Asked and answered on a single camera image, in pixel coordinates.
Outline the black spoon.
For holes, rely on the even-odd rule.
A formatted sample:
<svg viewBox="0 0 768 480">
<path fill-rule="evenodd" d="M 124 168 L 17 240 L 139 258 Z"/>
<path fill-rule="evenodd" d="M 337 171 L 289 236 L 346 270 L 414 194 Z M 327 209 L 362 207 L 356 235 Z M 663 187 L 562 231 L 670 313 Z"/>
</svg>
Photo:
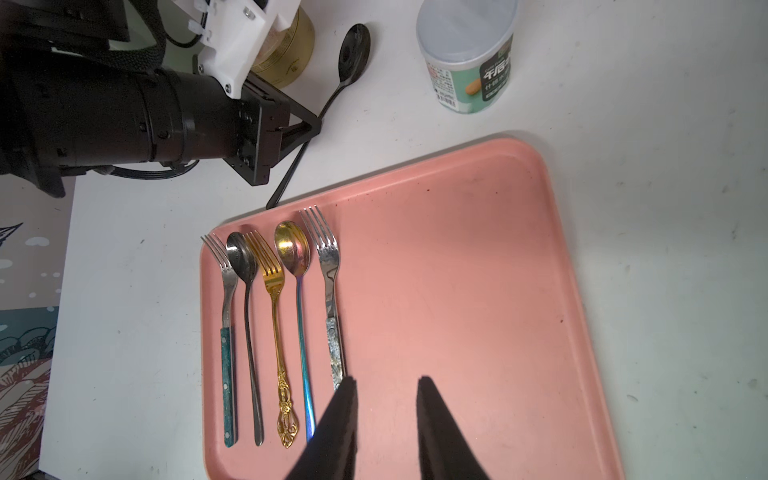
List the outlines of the black spoon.
<svg viewBox="0 0 768 480">
<path fill-rule="evenodd" d="M 253 335 L 250 322 L 250 300 L 253 282 L 257 273 L 257 261 L 247 244 L 245 236 L 240 232 L 232 232 L 227 237 L 226 252 L 228 259 L 245 286 L 244 293 L 244 328 L 248 367 L 251 384 L 251 400 L 253 409 L 254 442 L 261 446 L 265 440 L 264 421 L 262 414 L 261 396 L 259 389 L 258 368 L 253 346 Z"/>
<path fill-rule="evenodd" d="M 339 84 L 329 99 L 325 102 L 318 118 L 323 120 L 330 106 L 338 95 L 347 87 L 360 79 L 369 63 L 372 50 L 372 36 L 369 28 L 362 23 L 354 24 L 346 33 L 341 45 L 338 58 Z M 310 142 L 302 145 L 298 154 L 293 159 L 287 172 L 281 179 L 274 193 L 267 201 L 267 210 L 275 208 L 282 199 L 295 171 L 297 170 Z"/>
</svg>

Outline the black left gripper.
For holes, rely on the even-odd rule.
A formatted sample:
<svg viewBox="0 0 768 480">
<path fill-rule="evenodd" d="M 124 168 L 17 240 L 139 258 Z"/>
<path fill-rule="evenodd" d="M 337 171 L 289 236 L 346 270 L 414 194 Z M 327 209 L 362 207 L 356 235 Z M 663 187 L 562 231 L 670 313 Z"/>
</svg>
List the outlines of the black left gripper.
<svg viewBox="0 0 768 480">
<path fill-rule="evenodd" d="M 281 159 L 321 131 L 321 119 L 250 72 L 237 101 L 234 153 L 224 161 L 250 186 L 265 185 Z M 290 118 L 299 122 L 290 125 Z"/>
</svg>

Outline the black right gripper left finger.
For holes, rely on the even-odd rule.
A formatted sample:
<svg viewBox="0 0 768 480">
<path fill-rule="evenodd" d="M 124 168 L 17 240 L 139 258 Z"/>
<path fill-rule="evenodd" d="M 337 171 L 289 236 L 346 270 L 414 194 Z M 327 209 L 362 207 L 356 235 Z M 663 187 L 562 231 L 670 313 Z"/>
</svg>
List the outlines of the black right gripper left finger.
<svg viewBox="0 0 768 480">
<path fill-rule="evenodd" d="M 326 408 L 315 434 L 286 478 L 353 479 L 357 429 L 357 382 L 353 377 L 345 377 Z"/>
</svg>

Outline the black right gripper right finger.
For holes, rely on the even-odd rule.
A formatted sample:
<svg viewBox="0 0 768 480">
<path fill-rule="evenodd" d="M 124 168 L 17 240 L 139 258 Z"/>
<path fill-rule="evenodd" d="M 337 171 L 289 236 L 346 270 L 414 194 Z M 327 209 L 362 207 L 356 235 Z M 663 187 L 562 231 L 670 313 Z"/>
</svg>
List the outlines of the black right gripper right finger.
<svg viewBox="0 0 768 480">
<path fill-rule="evenodd" d="M 422 479 L 488 479 L 434 381 L 418 381 L 417 438 Z"/>
</svg>

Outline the grey marble handle fork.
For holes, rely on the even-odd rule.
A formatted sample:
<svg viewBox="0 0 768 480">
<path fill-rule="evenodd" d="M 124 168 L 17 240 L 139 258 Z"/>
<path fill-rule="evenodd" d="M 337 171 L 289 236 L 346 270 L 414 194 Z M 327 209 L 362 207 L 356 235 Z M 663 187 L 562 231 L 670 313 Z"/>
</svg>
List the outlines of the grey marble handle fork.
<svg viewBox="0 0 768 480">
<path fill-rule="evenodd" d="M 317 205 L 299 212 L 315 245 L 325 288 L 326 332 L 333 388 L 337 390 L 347 376 L 343 335 L 336 299 L 336 278 L 340 267 L 338 242 Z"/>
</svg>

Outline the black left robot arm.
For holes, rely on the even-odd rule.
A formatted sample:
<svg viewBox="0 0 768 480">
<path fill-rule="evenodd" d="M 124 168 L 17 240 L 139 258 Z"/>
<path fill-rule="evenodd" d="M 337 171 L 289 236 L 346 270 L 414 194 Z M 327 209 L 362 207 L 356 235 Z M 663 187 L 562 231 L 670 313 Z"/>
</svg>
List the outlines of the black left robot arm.
<svg viewBox="0 0 768 480">
<path fill-rule="evenodd" d="M 182 1 L 201 43 L 191 72 L 163 64 L 159 7 L 134 9 L 150 45 L 130 39 L 124 1 L 5 1 L 1 5 L 1 171 L 61 198 L 63 180 L 93 170 L 178 176 L 221 159 L 248 184 L 319 134 L 320 119 L 252 65 L 295 1 Z"/>
</svg>

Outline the teal handle fork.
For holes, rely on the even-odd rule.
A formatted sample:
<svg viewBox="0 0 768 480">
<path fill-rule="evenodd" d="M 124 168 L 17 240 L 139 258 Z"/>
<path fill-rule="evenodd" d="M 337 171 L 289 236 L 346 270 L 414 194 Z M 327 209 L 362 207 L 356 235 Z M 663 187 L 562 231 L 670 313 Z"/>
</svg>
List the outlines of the teal handle fork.
<svg viewBox="0 0 768 480">
<path fill-rule="evenodd" d="M 222 327 L 220 329 L 224 443 L 231 448 L 238 440 L 236 382 L 234 367 L 234 335 L 232 304 L 238 276 L 228 258 L 223 241 L 213 232 L 201 237 L 217 261 L 223 283 Z"/>
</svg>

